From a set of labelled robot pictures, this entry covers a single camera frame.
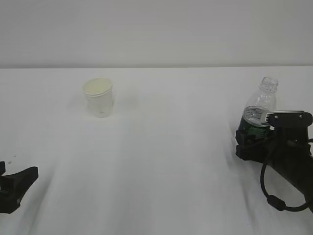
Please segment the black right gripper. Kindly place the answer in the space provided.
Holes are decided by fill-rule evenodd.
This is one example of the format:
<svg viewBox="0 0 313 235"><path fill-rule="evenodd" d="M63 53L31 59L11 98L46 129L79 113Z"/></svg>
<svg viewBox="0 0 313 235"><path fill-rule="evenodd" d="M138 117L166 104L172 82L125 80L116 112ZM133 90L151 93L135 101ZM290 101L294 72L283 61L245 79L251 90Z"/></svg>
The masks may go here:
<svg viewBox="0 0 313 235"><path fill-rule="evenodd" d="M274 169L298 167L312 169L307 127L275 128L270 136L259 140L244 130L237 130L236 155L240 159L268 164Z"/></svg>

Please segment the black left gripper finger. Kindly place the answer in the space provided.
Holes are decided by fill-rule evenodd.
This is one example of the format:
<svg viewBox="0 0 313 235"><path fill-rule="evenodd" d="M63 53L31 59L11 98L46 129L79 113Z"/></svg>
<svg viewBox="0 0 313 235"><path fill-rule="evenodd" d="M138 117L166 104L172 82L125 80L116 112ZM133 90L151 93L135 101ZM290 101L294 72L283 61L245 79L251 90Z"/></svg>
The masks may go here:
<svg viewBox="0 0 313 235"><path fill-rule="evenodd" d="M39 177L38 168L33 166L11 175L3 175L6 169L0 167L0 212L13 213L24 195Z"/></svg>

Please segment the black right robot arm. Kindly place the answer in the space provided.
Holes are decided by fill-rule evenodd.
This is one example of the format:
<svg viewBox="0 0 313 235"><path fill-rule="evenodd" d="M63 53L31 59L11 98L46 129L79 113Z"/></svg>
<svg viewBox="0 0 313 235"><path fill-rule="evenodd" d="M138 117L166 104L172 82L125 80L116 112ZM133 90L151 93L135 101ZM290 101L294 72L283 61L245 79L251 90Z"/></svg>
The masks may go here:
<svg viewBox="0 0 313 235"><path fill-rule="evenodd" d="M306 201L312 200L313 158L307 128L276 128L263 139L237 130L235 138L240 159L262 164L271 155L268 166L300 191Z"/></svg>

